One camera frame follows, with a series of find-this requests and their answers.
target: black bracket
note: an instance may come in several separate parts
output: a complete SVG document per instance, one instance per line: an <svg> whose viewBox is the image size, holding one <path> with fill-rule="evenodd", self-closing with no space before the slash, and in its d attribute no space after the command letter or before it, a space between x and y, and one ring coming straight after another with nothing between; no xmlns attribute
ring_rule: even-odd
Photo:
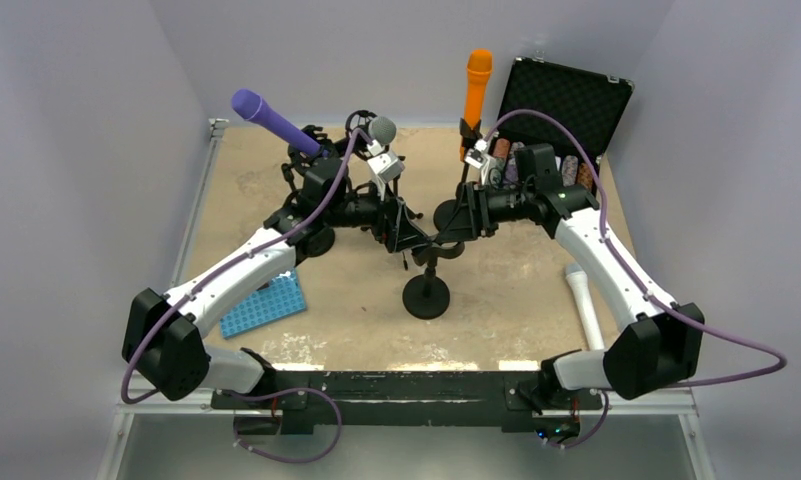
<svg viewBox="0 0 801 480"><path fill-rule="evenodd" d="M524 147L515 152L518 176L524 182L524 197L534 208L528 209L529 219L541 225L550 238L562 219L585 208L599 208L597 199L582 185L562 184L562 174L556 168L556 153L550 144Z"/></svg>
<svg viewBox="0 0 801 480"><path fill-rule="evenodd" d="M462 147L465 149L465 151L473 148L474 145L476 145L477 140L482 138L482 133L480 133L481 125L482 121L479 121L476 125L471 127L464 118L459 119L459 135L462 136Z"/></svg>
<svg viewBox="0 0 801 480"><path fill-rule="evenodd" d="M694 303L672 308L698 323L705 322ZM615 392L631 400L693 376L702 338L703 332L667 313L641 315L603 356L603 370Z"/></svg>
<svg viewBox="0 0 801 480"><path fill-rule="evenodd" d="M534 382L536 375L529 371L278 371L276 377L280 390L287 385L308 385L325 392L337 403L344 425L489 426L503 432L533 432L563 423L562 416L539 416L520 399L507 398L511 385ZM296 394L288 399L292 397L296 401L305 399L305 407L277 404L284 410L280 433L310 434L315 425L335 424L332 408L322 399ZM589 397L579 397L580 409L599 409L599 401ZM225 393L213 394L211 402L214 409L236 411L267 405L244 402Z"/></svg>
<svg viewBox="0 0 801 480"><path fill-rule="evenodd" d="M503 391L506 396L506 408L509 410L526 410L544 415L549 410L571 410L574 400L579 404L580 410L598 410L603 404L600 397L592 395L588 389L559 390L554 395L544 387L530 380L516 381L504 379Z"/></svg>
<svg viewBox="0 0 801 480"><path fill-rule="evenodd" d="M279 233L287 233L299 225L305 215L298 205L289 204L273 212L265 219L262 226L274 229ZM294 247L296 264L299 265L307 258L315 258L328 252L335 243L335 231L321 219L317 219L297 234L290 237L286 243Z"/></svg>
<svg viewBox="0 0 801 480"><path fill-rule="evenodd" d="M121 354L127 362L153 325L170 309L167 299L151 289L132 300ZM141 354L138 371L168 400L184 398L209 372L209 356L193 318L174 314Z"/></svg>
<svg viewBox="0 0 801 480"><path fill-rule="evenodd" d="M291 170L294 169L294 166L290 163L283 163L281 165L282 169L282 178L285 180L285 183L288 184L288 188L291 189L292 193L297 193L297 186L294 185L294 174L291 173Z"/></svg>
<svg viewBox="0 0 801 480"><path fill-rule="evenodd" d="M292 146L288 147L288 159L291 161L291 166L294 167L297 173L304 175L306 169L311 167L315 160L323 158L324 152L329 152L331 155L338 156L335 144L332 143L327 134L323 133L323 127L306 125L301 131L312 140L318 142L321 148L314 155L306 155Z"/></svg>

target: open case lid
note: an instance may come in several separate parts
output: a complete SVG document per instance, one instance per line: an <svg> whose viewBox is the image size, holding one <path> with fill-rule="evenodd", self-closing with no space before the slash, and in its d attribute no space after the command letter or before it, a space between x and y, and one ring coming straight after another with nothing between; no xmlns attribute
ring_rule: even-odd
<svg viewBox="0 0 801 480"><path fill-rule="evenodd" d="M518 57L512 64L499 117L518 108L546 113L570 130L594 160L609 146L632 94L629 80ZM577 155L556 127L529 115L507 120L500 127L500 136L526 144L549 143L560 157Z"/></svg>

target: gray wall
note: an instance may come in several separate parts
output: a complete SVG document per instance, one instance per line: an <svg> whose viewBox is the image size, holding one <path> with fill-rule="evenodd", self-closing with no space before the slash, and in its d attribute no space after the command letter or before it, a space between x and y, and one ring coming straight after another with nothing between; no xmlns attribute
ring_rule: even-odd
<svg viewBox="0 0 801 480"><path fill-rule="evenodd" d="M0 478L92 478L207 124L147 0L0 0Z"/></svg>
<svg viewBox="0 0 801 480"><path fill-rule="evenodd" d="M696 392L719 478L801 478L801 1L678 1L634 77L610 164L639 259L789 355ZM699 376L769 362L708 339Z"/></svg>
<svg viewBox="0 0 801 480"><path fill-rule="evenodd" d="M499 109L517 55L628 76L672 0L151 0L203 107L232 118L252 88L295 123L338 124L368 108L398 123L456 125L465 64L494 53Z"/></svg>

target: microphone clip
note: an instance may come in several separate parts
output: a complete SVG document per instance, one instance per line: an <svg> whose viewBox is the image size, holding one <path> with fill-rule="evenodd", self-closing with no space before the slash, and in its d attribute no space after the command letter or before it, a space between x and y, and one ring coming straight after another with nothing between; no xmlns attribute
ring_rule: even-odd
<svg viewBox="0 0 801 480"><path fill-rule="evenodd" d="M482 133L480 133L481 124L482 121L480 120L476 125L471 127L464 118L459 119L459 135L462 136L462 147L465 151L473 148L477 140L482 138Z"/></svg>

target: white microphone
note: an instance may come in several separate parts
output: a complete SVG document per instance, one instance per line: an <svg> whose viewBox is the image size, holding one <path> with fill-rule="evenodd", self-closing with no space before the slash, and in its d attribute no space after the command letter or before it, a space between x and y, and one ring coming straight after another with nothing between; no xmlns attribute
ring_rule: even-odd
<svg viewBox="0 0 801 480"><path fill-rule="evenodd" d="M376 117L368 125L368 136L372 142L368 144L368 152L373 155L368 159L371 181L379 191L379 199L385 198L386 186L389 182L403 173L403 162L391 150L385 153L385 147L394 141L397 135L397 125L385 117Z"/></svg>
<svg viewBox="0 0 801 480"><path fill-rule="evenodd" d="M588 275L578 263L572 263L565 267L565 280L574 292L574 301L577 302L577 310L580 312L580 320L583 323L589 350L605 350L606 346L603 343L603 335L600 334L594 303L591 301L591 293L588 291Z"/></svg>

